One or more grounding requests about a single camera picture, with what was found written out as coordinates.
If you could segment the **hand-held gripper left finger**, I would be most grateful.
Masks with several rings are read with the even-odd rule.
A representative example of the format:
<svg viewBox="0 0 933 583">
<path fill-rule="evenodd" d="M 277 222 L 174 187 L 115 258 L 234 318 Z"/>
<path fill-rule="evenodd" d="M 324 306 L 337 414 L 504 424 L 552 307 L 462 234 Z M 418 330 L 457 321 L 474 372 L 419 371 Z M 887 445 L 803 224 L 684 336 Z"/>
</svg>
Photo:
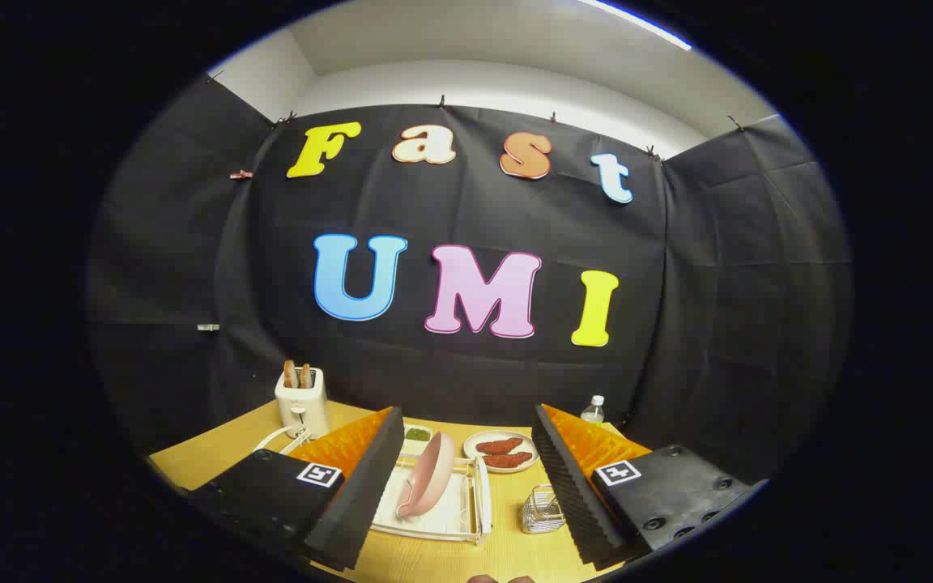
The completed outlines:
<svg viewBox="0 0 933 583">
<path fill-rule="evenodd" d="M 403 434 L 403 411 L 385 407 L 290 453 L 257 448 L 186 499 L 281 560 L 344 571 L 356 566 Z"/>
</svg>

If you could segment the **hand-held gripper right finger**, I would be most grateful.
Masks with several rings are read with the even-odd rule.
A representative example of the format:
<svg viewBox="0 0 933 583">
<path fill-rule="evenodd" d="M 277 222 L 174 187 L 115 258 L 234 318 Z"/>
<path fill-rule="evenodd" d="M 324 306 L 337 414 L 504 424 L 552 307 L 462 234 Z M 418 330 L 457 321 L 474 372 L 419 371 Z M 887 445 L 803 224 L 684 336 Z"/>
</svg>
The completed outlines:
<svg viewBox="0 0 933 583">
<path fill-rule="evenodd" d="M 762 488 L 689 447 L 650 450 L 544 403 L 532 440 L 577 552 L 596 568 L 673 551 Z"/>
</svg>

